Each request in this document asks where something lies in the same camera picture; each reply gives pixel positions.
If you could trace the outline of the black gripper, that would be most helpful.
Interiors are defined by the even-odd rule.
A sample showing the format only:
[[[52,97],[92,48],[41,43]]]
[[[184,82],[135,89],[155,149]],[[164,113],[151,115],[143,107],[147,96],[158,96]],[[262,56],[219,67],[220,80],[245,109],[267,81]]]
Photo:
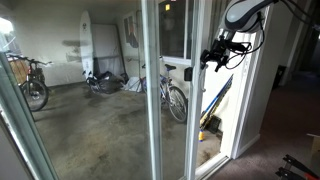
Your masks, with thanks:
[[[229,48],[231,41],[226,40],[223,36],[215,39],[211,49],[204,49],[200,56],[200,68],[204,69],[206,63],[213,61],[217,63],[215,72],[217,72],[222,66],[227,64],[228,55],[226,55],[226,50]]]

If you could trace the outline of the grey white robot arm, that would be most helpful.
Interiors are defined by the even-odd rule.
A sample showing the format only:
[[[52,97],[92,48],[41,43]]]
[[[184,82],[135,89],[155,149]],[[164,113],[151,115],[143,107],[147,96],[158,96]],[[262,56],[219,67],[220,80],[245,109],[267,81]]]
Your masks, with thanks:
[[[257,51],[262,43],[254,50],[249,42],[234,42],[234,35],[239,33],[255,33],[263,31],[262,11],[278,0],[232,0],[223,13],[218,32],[209,50],[205,49],[200,56],[200,68],[204,69],[208,61],[217,63],[215,71],[222,66],[227,67],[231,60],[229,53],[246,55]]]

